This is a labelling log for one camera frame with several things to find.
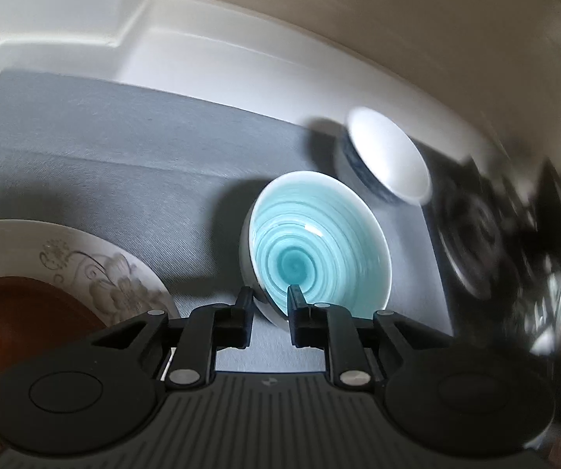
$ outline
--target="silver screw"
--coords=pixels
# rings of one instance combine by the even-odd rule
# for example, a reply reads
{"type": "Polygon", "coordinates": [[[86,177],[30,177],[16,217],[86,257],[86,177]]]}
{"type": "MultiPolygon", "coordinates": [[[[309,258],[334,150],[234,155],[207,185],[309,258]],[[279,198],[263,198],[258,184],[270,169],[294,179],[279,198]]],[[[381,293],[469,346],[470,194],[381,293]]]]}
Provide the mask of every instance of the silver screw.
{"type": "Polygon", "coordinates": [[[200,374],[192,368],[179,368],[170,372],[170,381],[175,385],[192,385],[199,379],[200,374]]]}
{"type": "Polygon", "coordinates": [[[372,380],[372,377],[362,370],[346,370],[339,376],[339,379],[346,386],[359,387],[365,386],[372,380]]]}

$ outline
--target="table surface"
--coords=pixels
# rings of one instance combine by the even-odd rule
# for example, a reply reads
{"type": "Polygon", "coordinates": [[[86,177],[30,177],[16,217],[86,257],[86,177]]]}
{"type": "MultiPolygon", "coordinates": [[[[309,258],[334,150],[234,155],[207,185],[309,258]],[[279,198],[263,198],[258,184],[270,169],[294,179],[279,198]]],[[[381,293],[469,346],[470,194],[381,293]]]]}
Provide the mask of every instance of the table surface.
{"type": "MultiPolygon", "coordinates": [[[[332,137],[172,93],[47,73],[0,75],[0,219],[76,227],[141,258],[182,316],[232,303],[242,280],[244,217],[273,178],[334,175],[332,137]]],[[[389,243],[389,308],[451,333],[420,208],[371,206],[389,243]]],[[[261,314],[251,346],[217,368],[313,371],[323,351],[296,349],[261,314]]]]}

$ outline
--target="ribbed black surface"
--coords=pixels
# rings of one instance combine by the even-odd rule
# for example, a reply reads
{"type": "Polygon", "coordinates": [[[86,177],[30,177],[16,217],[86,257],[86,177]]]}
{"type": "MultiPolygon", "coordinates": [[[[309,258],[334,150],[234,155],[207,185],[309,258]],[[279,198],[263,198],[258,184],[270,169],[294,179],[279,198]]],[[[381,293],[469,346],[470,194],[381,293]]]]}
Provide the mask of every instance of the ribbed black surface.
{"type": "Polygon", "coordinates": [[[219,373],[210,387],[171,394],[120,446],[61,460],[10,449],[0,456],[0,469],[473,467],[547,465],[532,453],[491,461],[432,453],[398,433],[372,396],[337,390],[323,374],[219,373]]]}

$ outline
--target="turquoise bowl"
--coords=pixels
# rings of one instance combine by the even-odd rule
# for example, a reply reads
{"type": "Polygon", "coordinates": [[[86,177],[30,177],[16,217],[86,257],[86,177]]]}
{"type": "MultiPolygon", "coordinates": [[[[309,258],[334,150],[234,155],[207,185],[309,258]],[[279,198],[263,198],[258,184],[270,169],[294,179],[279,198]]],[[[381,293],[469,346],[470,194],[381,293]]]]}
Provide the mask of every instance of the turquoise bowl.
{"type": "Polygon", "coordinates": [[[240,264],[256,304],[287,327],[287,288],[308,303],[346,307],[370,319],[391,292],[391,257],[367,205],[330,176],[290,172],[272,181],[248,213],[240,264]]]}

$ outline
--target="plate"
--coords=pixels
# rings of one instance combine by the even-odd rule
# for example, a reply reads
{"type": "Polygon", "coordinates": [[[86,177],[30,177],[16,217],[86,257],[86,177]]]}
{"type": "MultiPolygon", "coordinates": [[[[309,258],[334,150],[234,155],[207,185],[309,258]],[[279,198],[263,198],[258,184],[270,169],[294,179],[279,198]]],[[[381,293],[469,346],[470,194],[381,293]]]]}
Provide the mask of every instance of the plate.
{"type": "Polygon", "coordinates": [[[0,277],[29,277],[71,294],[107,326],[148,310],[178,310],[141,260],[97,236],[37,220],[0,220],[0,277]]]}

